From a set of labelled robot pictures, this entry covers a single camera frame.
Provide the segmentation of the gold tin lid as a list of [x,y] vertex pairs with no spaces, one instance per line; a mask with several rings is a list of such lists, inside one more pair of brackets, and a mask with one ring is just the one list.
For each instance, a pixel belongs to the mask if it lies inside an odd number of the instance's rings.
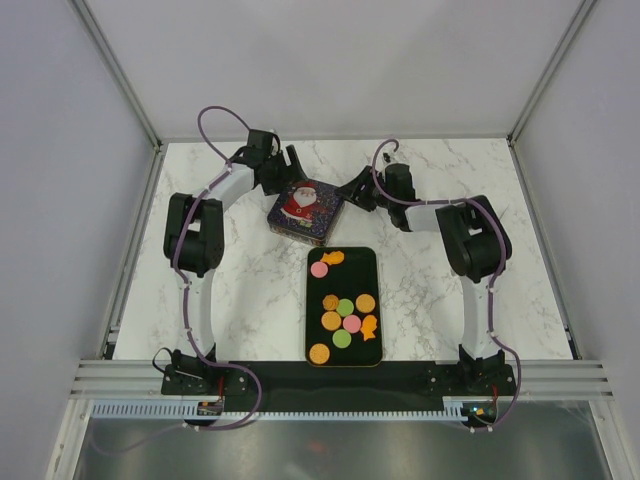
[[336,195],[335,185],[318,180],[303,180],[281,193],[267,215],[267,223],[292,218],[318,224],[338,220],[344,200]]

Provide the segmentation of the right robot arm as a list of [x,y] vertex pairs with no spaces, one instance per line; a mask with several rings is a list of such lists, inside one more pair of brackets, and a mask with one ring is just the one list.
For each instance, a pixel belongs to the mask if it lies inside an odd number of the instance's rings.
[[385,209],[392,224],[404,232],[440,234],[463,290],[457,382],[466,393],[482,393],[491,386],[493,372],[505,363],[494,328],[494,286],[512,255],[511,241],[489,199],[477,195],[420,200],[406,164],[391,164],[381,173],[366,166],[336,194],[368,212]]

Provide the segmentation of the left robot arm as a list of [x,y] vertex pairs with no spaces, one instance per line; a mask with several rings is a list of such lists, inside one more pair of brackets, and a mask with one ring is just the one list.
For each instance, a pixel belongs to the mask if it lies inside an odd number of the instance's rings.
[[222,170],[196,194],[170,197],[163,252],[180,282],[186,341],[199,360],[184,372],[184,383],[197,394],[213,391],[219,380],[211,322],[212,281],[225,251],[224,214],[239,199],[259,188],[279,195],[304,180],[295,147],[282,146],[271,131],[251,129]]

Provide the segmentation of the black rectangular tray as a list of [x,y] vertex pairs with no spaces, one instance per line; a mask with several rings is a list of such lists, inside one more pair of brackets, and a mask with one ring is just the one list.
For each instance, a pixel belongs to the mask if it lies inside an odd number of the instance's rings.
[[316,247],[307,255],[304,353],[320,368],[383,359],[377,256],[369,247]]

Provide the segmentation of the square cookie tin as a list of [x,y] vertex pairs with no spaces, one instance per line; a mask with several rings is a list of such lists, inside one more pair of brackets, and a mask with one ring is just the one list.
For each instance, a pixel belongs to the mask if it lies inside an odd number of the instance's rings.
[[325,246],[333,233],[336,221],[312,224],[292,218],[282,221],[268,221],[270,230],[274,233],[316,247]]

